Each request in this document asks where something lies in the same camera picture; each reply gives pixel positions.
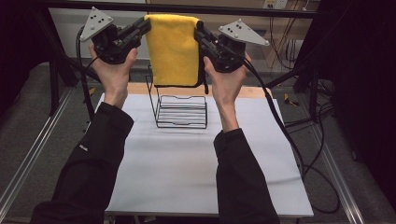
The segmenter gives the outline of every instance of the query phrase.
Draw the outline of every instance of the metal rail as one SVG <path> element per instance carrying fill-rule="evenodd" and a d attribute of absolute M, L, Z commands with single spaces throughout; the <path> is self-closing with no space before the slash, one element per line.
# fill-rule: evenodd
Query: metal rail
<path fill-rule="evenodd" d="M 310 114 L 308 109 L 308 102 L 300 94 L 297 94 L 297 96 L 305 114 L 309 117 Z M 322 133 L 318 125 L 312 126 L 311 129 L 315 134 L 318 145 L 320 145 L 321 142 L 320 139 Z M 334 183 L 335 187 L 338 190 L 341 203 L 344 206 L 344 210 L 346 212 L 346 216 L 349 219 L 349 222 L 351 224 L 363 224 L 364 219 L 363 216 L 361 215 L 361 210 L 357 206 L 355 199 L 353 198 L 352 193 L 349 190 L 349 186 L 347 185 L 347 182 L 345 181 L 340 169 L 338 168 L 338 165 L 334 157 L 332 156 L 332 153 L 329 150 L 326 141 L 324 142 L 324 146 L 323 146 L 322 158 L 327 167 L 330 178 L 332 179 L 332 182 Z"/>
<path fill-rule="evenodd" d="M 114 3 L 114 2 L 91 2 L 91 1 L 59 1 L 59 0 L 35 0 L 33 4 L 41 7 L 91 9 L 93 6 L 101 10 L 115 11 L 148 11 L 148 12 L 176 12 L 176 13 L 199 13 L 217 15 L 240 15 L 257 17 L 277 18 L 300 18 L 300 19 L 325 19 L 335 16 L 329 11 L 297 11 L 267 8 L 236 8 L 236 7 L 207 7 L 167 4 L 142 4 L 142 3 Z"/>
<path fill-rule="evenodd" d="M 48 118 L 40 134 L 38 135 L 37 139 L 35 140 L 29 152 L 27 153 L 25 159 L 18 168 L 18 171 L 15 173 L 12 180 L 9 182 L 6 190 L 4 191 L 3 195 L 1 196 L 0 223 L 3 222 L 3 219 L 6 217 L 6 214 L 9 208 L 11 207 L 12 203 L 14 202 L 15 198 L 17 197 L 17 194 L 20 191 L 24 181 L 26 180 L 27 176 L 32 170 L 32 167 L 35 164 L 35 161 L 37 160 L 41 152 L 41 149 L 46 144 L 47 140 L 50 137 L 50 134 L 52 133 L 53 128 L 58 122 L 59 117 L 64 112 L 69 97 L 73 91 L 74 88 L 71 88 L 69 91 L 66 91 L 63 94 L 60 100 L 60 106 L 58 107 L 54 115 Z"/>

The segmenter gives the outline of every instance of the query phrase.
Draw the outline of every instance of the gray carpet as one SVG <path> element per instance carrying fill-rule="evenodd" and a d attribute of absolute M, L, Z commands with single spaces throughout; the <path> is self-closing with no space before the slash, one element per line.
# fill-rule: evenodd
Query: gray carpet
<path fill-rule="evenodd" d="M 147 74 L 146 70 L 135 70 L 136 76 L 132 81 L 142 81 Z M 271 80 L 272 75 L 264 74 L 264 82 Z M 49 70 L 46 66 L 38 66 L 31 72 L 28 82 L 25 84 L 21 99 L 17 100 L 8 112 L 0 118 L 0 192 L 4 192 L 12 176 L 17 171 L 24 156 L 35 141 L 41 128 L 44 126 L 50 112 L 50 83 Z M 289 87 L 293 80 L 288 80 L 284 86 Z M 247 85 L 257 86 L 258 82 L 252 77 L 247 80 Z M 70 90 L 62 86 L 61 90 Z M 98 101 L 102 90 L 96 88 L 92 101 Z M 284 93 L 273 90 L 278 99 L 283 120 L 294 121 L 306 118 L 301 106 L 283 104 Z M 298 101 L 297 95 L 289 92 L 293 102 Z M 43 147 L 32 171 L 23 184 L 16 200 L 10 207 L 7 218 L 29 217 L 37 203 L 50 199 L 55 187 L 57 176 L 66 161 L 71 149 L 83 135 L 87 127 L 88 113 L 83 104 L 81 87 L 73 90 L 73 94 L 65 111 L 61 115 L 55 129 L 51 133 L 48 142 Z M 320 98 L 324 104 L 326 98 Z M 366 223 L 396 223 L 396 215 L 389 206 L 388 201 L 370 176 L 363 163 L 352 160 L 350 147 L 339 128 L 336 117 L 329 116 L 324 120 L 326 143 L 334 155 L 342 174 L 361 210 Z M 289 131 L 300 129 L 303 126 L 290 128 Z M 296 145 L 304 157 L 304 162 L 309 163 L 318 151 L 318 142 L 312 133 L 312 129 L 305 128 L 292 133 Z M 327 174 L 327 168 L 319 159 L 315 164 L 323 174 Z M 332 210 L 336 205 L 335 194 L 323 178 L 311 171 L 305 180 L 307 192 L 311 203 L 323 210 Z M 314 217 L 303 218 L 301 223 L 349 223 L 343 206 L 335 214 L 323 214 L 314 210 Z M 285 219 L 283 223 L 293 223 L 292 219 Z"/>

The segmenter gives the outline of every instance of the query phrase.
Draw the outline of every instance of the triangular metal plate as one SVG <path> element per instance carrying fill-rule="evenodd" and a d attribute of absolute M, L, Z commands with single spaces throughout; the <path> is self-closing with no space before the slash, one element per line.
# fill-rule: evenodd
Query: triangular metal plate
<path fill-rule="evenodd" d="M 228 25 L 220 26 L 219 31 L 235 41 L 264 46 L 270 45 L 268 40 L 258 35 L 254 30 L 242 22 L 241 19 Z"/>
<path fill-rule="evenodd" d="M 107 16 L 101 10 L 92 7 L 90 16 L 85 23 L 84 30 L 82 31 L 81 36 L 79 37 L 80 41 L 86 41 L 103 31 L 113 22 L 113 18 Z"/>

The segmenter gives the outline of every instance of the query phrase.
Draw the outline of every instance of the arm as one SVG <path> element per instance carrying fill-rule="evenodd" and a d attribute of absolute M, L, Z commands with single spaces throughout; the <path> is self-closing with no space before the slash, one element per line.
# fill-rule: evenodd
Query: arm
<path fill-rule="evenodd" d="M 246 78 L 246 68 L 222 74 L 214 70 L 208 58 L 204 62 L 222 125 L 214 141 L 219 162 L 216 180 L 220 223 L 279 223 L 262 169 L 236 117 L 235 99 Z"/>
<path fill-rule="evenodd" d="M 90 51 L 96 58 L 92 46 Z M 125 139 L 134 124 L 121 109 L 136 53 L 132 49 L 124 64 L 109 65 L 100 59 L 93 63 L 105 89 L 105 100 L 64 165 L 51 201 L 35 208 L 31 223 L 103 223 Z"/>

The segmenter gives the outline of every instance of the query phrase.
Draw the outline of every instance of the black wire rack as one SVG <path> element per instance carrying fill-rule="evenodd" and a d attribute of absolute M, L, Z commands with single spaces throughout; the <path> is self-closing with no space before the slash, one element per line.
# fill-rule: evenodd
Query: black wire rack
<path fill-rule="evenodd" d="M 148 95 L 158 128 L 205 129 L 207 127 L 207 104 L 204 96 L 160 95 L 153 84 L 151 66 L 146 76 Z"/>

